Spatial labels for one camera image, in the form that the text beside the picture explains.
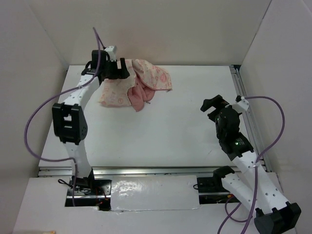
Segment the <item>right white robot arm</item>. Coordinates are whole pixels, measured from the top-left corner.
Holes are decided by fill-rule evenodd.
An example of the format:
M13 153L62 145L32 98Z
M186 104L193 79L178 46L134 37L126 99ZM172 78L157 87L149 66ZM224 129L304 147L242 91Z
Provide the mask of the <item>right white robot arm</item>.
M239 169L245 184L229 166L214 171L213 186L218 191L229 191L249 210L243 234L251 221L260 234L283 234L293 229L301 215L297 203L291 203L274 185L260 163L249 140L240 132L240 115L249 109L251 97L237 96L234 104L222 96L205 99L201 111L214 108L207 116L215 123L216 137L221 150Z

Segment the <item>pink and cream jacket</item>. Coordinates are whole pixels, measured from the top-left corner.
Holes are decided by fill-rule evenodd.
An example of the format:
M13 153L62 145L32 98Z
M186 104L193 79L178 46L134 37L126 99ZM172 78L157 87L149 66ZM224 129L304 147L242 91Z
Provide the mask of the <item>pink and cream jacket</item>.
M127 59L126 68L130 76L126 79L107 79L99 103L105 107L131 106L136 112L152 100L156 91L172 90L169 73L142 59Z

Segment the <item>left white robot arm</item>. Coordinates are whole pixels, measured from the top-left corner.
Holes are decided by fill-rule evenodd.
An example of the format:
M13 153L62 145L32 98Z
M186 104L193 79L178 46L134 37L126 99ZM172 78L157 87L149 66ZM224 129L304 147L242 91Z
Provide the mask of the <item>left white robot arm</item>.
M76 90L62 103L55 103L52 107L54 133L63 143L68 156L74 160L73 186L79 187L86 195L96 190L96 182L86 155L84 140L88 125L83 111L105 79L129 77L125 59L117 59L116 51L116 46L92 51L92 59L81 72Z

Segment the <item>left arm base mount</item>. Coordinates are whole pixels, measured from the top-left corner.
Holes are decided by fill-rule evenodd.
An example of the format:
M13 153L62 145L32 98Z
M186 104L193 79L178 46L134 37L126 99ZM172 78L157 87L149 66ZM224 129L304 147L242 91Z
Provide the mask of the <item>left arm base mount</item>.
M110 179L95 180L93 188L82 188L76 186L73 191L72 182L63 181L67 185L67 195L65 200L65 207L98 207L101 211L109 211L111 209L111 190L112 181Z

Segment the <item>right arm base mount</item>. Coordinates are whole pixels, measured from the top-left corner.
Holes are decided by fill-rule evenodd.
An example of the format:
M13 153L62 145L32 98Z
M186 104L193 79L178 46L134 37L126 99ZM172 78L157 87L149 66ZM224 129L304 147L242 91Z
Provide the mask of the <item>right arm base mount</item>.
M225 204L230 198L230 192L212 177L198 177L193 188L198 191L199 204Z

